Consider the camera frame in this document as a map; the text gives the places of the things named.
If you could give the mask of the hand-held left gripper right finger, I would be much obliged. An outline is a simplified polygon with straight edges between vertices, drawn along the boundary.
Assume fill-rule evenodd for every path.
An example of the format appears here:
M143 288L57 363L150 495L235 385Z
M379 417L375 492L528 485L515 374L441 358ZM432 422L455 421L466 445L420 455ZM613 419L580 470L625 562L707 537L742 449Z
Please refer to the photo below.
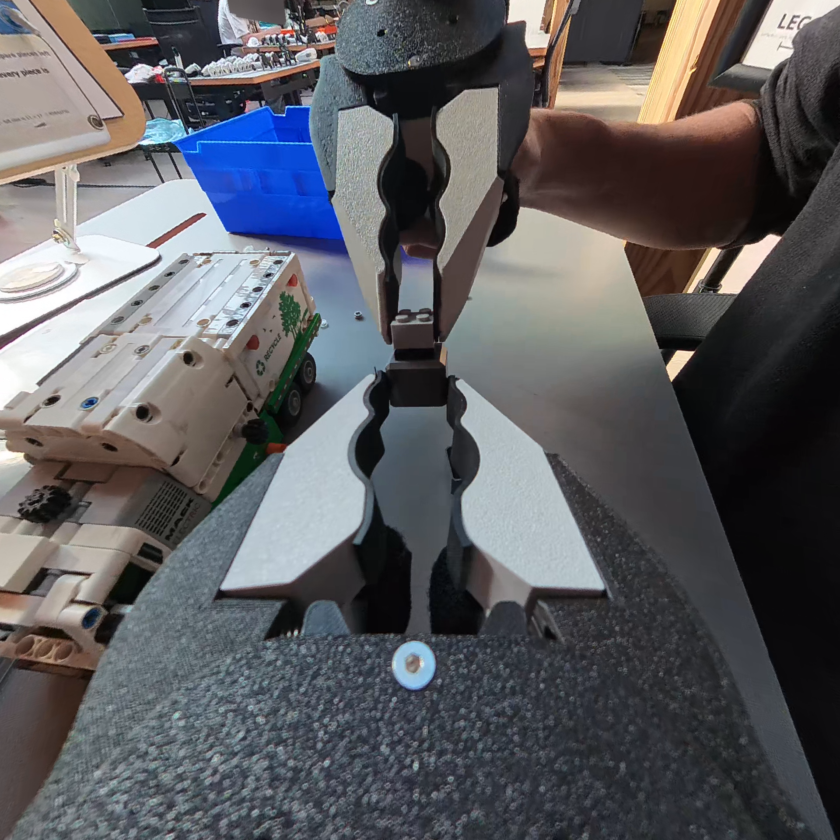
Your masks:
M446 417L446 634L521 635L540 602L605 597L543 448L454 376Z

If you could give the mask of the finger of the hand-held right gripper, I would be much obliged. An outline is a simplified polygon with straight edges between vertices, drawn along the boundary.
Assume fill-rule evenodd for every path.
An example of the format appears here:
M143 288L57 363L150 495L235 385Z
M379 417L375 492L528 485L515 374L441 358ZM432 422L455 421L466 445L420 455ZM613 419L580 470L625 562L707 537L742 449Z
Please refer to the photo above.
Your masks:
M387 344L393 343L403 267L396 211L383 185L396 173L400 142L394 120L370 106L339 112L332 207L364 301Z
M501 207L498 87L466 89L432 119L433 152L443 177L434 217L437 340L462 312Z

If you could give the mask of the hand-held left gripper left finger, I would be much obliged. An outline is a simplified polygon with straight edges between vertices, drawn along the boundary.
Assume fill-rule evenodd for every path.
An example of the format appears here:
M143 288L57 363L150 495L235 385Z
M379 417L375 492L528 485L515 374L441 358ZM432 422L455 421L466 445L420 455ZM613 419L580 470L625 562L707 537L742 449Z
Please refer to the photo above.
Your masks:
M371 479L389 410L376 371L285 450L220 598L279 598L300 612L329 601L354 629L391 632L391 530Z

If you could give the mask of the light grey lego brick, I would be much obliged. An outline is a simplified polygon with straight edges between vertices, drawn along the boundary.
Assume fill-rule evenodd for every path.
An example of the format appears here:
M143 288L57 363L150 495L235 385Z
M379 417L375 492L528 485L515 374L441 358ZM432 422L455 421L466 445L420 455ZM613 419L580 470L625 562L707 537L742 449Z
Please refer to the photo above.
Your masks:
M434 311L400 310L391 324L392 346L395 352L430 350L435 344Z

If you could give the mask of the person's right forearm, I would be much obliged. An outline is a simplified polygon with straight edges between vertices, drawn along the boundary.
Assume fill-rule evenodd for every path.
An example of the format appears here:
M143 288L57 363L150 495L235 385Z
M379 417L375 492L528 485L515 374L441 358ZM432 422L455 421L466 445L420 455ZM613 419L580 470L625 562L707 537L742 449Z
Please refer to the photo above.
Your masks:
M629 244L705 249L748 226L762 140L745 101L657 124L533 109L511 170L522 207Z

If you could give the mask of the white green lego garbage truck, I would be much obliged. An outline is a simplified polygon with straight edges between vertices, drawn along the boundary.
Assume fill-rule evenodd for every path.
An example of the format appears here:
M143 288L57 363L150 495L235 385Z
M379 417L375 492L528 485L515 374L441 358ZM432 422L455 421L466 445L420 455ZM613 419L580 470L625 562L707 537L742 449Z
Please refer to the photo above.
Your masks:
M288 249L181 255L2 410L2 664L92 671L178 545L316 382L321 317Z

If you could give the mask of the blue plastic bin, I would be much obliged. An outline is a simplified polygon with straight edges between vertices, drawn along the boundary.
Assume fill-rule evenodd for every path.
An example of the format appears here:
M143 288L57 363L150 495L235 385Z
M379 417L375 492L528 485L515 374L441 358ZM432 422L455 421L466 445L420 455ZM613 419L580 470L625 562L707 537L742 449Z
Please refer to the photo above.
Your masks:
M175 142L229 233L342 239L309 112L259 108Z

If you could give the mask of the cluttered wooden workbench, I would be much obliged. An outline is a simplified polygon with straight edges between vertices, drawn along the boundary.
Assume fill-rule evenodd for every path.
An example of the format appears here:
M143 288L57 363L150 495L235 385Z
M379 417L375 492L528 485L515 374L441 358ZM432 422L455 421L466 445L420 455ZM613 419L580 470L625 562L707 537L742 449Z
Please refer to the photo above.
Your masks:
M207 62L203 66L196 63L185 69L188 79L234 81L236 79L256 79L259 75L274 70L303 70L314 65L321 55L326 55L334 48L335 36L338 32L337 22L329 20L328 24L310 32L306 43L299 43L293 36L303 35L289 29L261 29L256 34L248 36L242 55L223 56ZM118 54L124 57L128 54L140 55L141 49L157 48L155 38L118 38L107 36L106 43L101 45L106 52L116 59ZM132 67L125 74L129 83L139 85L164 81L164 61L157 65L144 64L142 61Z

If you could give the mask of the wooden instruction board stand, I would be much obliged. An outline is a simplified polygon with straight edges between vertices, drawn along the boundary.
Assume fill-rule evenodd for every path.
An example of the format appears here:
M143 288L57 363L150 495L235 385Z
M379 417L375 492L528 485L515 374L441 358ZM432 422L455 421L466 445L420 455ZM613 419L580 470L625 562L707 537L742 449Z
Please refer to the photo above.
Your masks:
M77 236L78 164L132 150L145 118L130 84L68 2L31 2L122 110L106 121L110 141L89 150L2 170L1 183L53 172L56 211L50 239L2 262L2 346L45 320L160 261L157 249L98 234Z

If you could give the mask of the black office chair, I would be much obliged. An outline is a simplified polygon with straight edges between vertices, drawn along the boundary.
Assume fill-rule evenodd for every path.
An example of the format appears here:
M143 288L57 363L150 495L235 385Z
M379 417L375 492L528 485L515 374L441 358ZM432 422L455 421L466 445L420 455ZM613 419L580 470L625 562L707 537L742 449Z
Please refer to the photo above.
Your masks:
M742 246L723 249L705 278L692 292L655 295L643 299L647 318L665 364L678 351L697 350L730 308L737 293L724 293L721 286L742 250Z

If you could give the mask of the black framed marker sign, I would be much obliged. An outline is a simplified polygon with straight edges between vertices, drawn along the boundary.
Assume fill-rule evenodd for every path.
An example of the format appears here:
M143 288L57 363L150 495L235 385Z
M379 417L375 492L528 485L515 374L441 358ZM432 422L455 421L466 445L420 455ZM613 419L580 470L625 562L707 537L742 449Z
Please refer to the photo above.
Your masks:
M791 54L795 35L831 7L831 2L746 2L708 86L759 92L771 71Z

